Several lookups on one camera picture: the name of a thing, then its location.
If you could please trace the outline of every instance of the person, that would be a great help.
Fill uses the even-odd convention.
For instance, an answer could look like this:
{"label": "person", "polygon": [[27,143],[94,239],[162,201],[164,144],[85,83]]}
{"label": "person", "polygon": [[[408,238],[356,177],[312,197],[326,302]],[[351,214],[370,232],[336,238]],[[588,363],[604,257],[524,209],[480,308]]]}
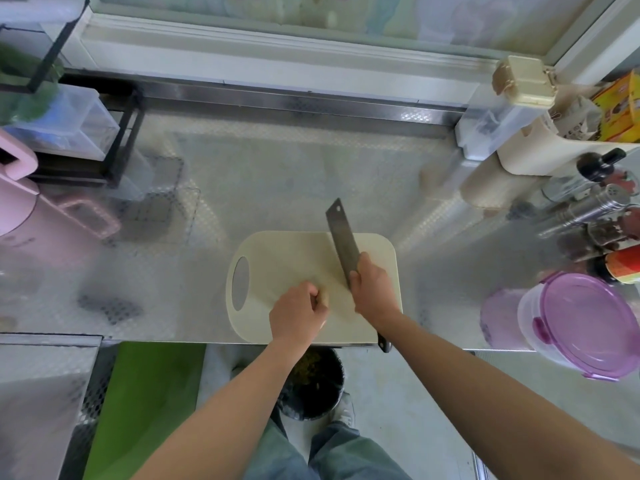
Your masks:
{"label": "person", "polygon": [[[386,272],[363,253],[352,272],[355,310],[395,345],[460,435],[500,480],[631,480],[636,465],[612,443],[515,379],[423,330],[403,315]],[[192,414],[133,480],[405,480],[353,426],[348,398],[314,437],[307,465],[284,435],[274,405],[289,372],[328,316],[304,282],[269,314],[273,339],[258,358]]]}

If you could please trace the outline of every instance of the white cutting board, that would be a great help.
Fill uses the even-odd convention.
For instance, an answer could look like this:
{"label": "white cutting board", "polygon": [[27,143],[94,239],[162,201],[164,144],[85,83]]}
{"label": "white cutting board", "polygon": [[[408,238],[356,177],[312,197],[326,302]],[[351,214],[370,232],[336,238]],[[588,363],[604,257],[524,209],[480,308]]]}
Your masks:
{"label": "white cutting board", "polygon": [[[358,249],[368,251],[372,261],[387,270],[402,307],[393,244],[380,234],[354,236]],[[241,257],[249,263],[249,291],[242,308],[236,310],[231,292]],[[328,232],[263,231],[245,239],[231,260],[227,274],[227,313],[231,326],[247,342],[268,344],[271,341],[269,312],[284,292],[304,280],[324,287],[329,295],[331,313],[315,344],[378,343],[377,332],[354,311],[353,298]]]}

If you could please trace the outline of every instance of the jeans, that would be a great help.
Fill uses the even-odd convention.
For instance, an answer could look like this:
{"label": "jeans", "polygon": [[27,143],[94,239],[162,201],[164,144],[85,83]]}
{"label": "jeans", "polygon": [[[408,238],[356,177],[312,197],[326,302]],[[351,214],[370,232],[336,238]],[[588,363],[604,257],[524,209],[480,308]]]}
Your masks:
{"label": "jeans", "polygon": [[378,444],[334,421],[311,440],[309,464],[289,443],[277,410],[244,480],[411,480]]}

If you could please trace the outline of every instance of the knife blade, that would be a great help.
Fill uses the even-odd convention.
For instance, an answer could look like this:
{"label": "knife blade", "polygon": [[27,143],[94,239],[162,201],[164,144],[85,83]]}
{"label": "knife blade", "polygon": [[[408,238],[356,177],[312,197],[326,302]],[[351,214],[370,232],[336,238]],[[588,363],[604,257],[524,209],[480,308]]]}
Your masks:
{"label": "knife blade", "polygon": [[[326,211],[326,221],[329,224],[333,245],[338,253],[342,272],[347,281],[347,288],[351,289],[349,273],[358,270],[360,250],[351,231],[351,226],[349,226],[342,201],[339,198]],[[378,334],[378,346],[384,353],[391,352],[391,343],[380,334]]]}

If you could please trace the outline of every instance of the yellow box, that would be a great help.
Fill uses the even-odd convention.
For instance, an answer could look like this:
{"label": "yellow box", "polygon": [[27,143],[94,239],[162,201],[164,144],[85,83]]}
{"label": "yellow box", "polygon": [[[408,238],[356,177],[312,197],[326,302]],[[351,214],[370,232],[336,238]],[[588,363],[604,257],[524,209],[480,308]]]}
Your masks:
{"label": "yellow box", "polygon": [[592,97],[602,110],[600,141],[640,140],[640,75],[635,70]]}

